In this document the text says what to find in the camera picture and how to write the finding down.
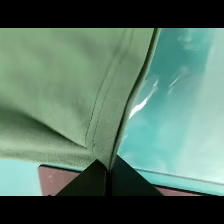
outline green cloth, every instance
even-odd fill
[[[77,168],[99,159],[110,168],[153,35],[157,29],[0,29],[0,158]]]

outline garment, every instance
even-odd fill
[[[0,29],[0,158],[110,169],[158,33]]]

